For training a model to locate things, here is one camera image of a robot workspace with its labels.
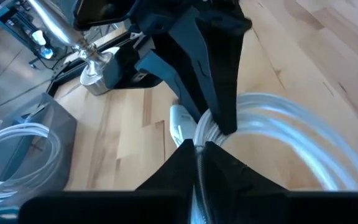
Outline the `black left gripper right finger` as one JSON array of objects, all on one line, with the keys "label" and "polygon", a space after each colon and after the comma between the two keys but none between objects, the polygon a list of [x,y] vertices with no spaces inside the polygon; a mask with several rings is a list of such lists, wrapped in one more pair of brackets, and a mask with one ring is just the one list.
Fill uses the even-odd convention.
[{"label": "black left gripper right finger", "polygon": [[358,192],[289,191],[213,142],[203,156],[214,223],[358,223]]}]

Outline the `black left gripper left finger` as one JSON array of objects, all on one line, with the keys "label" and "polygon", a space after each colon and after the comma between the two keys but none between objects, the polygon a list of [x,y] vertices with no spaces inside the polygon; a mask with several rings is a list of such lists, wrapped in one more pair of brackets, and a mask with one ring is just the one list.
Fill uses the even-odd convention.
[{"label": "black left gripper left finger", "polygon": [[19,223],[189,223],[195,146],[183,141],[144,183],[129,191],[49,192],[27,201]]}]

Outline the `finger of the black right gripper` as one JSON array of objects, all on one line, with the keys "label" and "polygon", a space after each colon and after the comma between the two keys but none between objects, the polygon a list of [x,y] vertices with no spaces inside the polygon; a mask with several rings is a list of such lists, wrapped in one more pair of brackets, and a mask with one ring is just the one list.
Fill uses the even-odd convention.
[{"label": "finger of the black right gripper", "polygon": [[251,27],[251,20],[242,13],[191,6],[169,31],[189,56],[208,108],[223,134],[237,130],[237,76],[244,34]]},{"label": "finger of the black right gripper", "polygon": [[168,32],[145,35],[137,44],[139,59],[134,68],[134,86],[151,88],[165,82],[191,116],[199,121],[208,109],[217,109],[217,91],[209,68],[209,49],[199,32],[188,37]]}]

